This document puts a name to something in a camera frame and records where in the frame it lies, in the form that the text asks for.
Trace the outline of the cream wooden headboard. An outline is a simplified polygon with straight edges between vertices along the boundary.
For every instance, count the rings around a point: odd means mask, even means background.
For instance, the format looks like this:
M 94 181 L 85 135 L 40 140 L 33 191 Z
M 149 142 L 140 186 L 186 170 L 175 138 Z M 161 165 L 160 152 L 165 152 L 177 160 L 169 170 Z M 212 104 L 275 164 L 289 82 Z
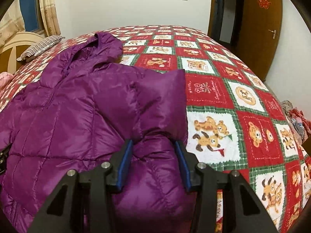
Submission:
M 31 45 L 44 37 L 32 32 L 18 32 L 1 47 L 1 72 L 14 74 L 23 65 L 17 58 Z

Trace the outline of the red paper door decoration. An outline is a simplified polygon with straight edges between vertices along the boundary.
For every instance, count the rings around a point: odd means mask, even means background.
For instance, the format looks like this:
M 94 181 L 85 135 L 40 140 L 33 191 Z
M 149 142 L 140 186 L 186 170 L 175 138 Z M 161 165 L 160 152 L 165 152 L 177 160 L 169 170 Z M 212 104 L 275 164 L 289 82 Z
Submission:
M 269 0 L 257 0 L 258 5 L 262 9 L 269 9 L 270 5 L 272 4 Z

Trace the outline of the striped grey pillow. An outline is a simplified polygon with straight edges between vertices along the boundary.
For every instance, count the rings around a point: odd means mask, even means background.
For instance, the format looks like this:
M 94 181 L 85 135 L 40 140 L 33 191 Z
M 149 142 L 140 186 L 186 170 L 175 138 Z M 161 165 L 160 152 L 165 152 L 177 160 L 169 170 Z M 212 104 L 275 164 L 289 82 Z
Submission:
M 18 57 L 16 60 L 18 62 L 26 61 L 30 62 L 34 60 L 36 57 L 40 56 L 59 42 L 64 37 L 61 35 L 52 35 L 49 37 L 44 38 L 43 40 L 37 42 L 36 44 L 30 46 L 28 49 L 26 49 L 20 57 Z

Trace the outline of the brown wooden door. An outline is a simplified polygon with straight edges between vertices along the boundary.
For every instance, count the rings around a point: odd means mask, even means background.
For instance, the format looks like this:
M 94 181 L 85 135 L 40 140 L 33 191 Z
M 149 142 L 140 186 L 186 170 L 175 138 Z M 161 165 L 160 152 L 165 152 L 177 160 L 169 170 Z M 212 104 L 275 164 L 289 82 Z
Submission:
M 239 57 L 263 82 L 269 72 L 279 41 L 283 15 L 282 0 L 269 0 L 269 9 L 257 0 L 244 0 L 244 10 L 236 47 Z M 277 30 L 276 38 L 268 30 Z

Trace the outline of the pink floral folded blanket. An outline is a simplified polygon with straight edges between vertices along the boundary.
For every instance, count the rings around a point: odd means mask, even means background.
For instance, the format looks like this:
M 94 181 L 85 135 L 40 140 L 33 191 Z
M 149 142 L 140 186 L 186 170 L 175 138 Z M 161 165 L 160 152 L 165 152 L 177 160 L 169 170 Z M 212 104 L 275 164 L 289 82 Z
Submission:
M 2 90 L 12 79 L 13 74 L 8 72 L 1 72 L 0 73 L 0 90 Z

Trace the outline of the pile of clothes beside bed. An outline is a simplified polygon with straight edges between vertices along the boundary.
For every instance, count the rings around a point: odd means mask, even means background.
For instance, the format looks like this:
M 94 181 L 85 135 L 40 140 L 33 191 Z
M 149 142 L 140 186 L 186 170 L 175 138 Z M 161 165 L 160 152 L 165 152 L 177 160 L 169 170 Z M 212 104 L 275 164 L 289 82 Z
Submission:
M 310 136 L 310 120 L 304 116 L 301 110 L 294 107 L 289 100 L 282 101 L 280 105 L 290 128 L 293 130 L 295 140 L 299 145 L 302 145 Z

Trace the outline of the beige patterned curtain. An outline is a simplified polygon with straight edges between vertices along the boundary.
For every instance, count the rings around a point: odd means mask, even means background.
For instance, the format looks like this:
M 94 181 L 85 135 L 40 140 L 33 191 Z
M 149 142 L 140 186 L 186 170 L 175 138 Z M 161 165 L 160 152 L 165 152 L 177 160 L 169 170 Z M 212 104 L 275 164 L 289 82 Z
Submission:
M 54 0 L 39 0 L 39 6 L 47 36 L 61 35 Z

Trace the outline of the purple down jacket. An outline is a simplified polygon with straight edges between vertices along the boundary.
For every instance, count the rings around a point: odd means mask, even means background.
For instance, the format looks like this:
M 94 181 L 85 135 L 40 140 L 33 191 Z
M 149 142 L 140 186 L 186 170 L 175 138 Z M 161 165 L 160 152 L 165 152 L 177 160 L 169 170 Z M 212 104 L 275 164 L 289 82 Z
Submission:
M 127 139 L 125 186 L 112 195 L 117 232 L 188 232 L 195 194 L 185 191 L 173 142 L 187 141 L 186 75 L 120 63 L 122 42 L 97 32 L 48 62 L 1 112 L 1 208 L 27 232 L 71 169 L 91 171 Z

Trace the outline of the blue window pane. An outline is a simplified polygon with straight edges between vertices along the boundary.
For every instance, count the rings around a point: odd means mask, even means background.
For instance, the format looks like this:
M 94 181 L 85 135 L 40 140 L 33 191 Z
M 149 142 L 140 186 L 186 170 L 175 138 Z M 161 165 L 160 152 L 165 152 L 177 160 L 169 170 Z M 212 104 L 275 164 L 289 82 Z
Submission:
M 25 24 L 25 30 L 27 32 L 38 32 L 41 29 L 38 0 L 19 0 L 19 5 Z

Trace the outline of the red patchwork bear bedspread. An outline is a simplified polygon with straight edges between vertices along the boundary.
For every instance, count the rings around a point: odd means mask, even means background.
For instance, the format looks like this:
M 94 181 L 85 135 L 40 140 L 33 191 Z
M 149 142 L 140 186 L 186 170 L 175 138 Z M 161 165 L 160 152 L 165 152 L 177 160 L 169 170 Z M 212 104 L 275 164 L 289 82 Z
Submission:
M 281 105 L 238 57 L 199 30 L 182 26 L 122 27 L 121 63 L 159 73 L 184 70 L 187 150 L 213 169 L 238 170 L 279 232 L 299 227 L 310 198 L 310 157 Z M 151 156 L 135 153 L 123 195 L 114 201 L 123 232 L 185 232 L 195 196 Z

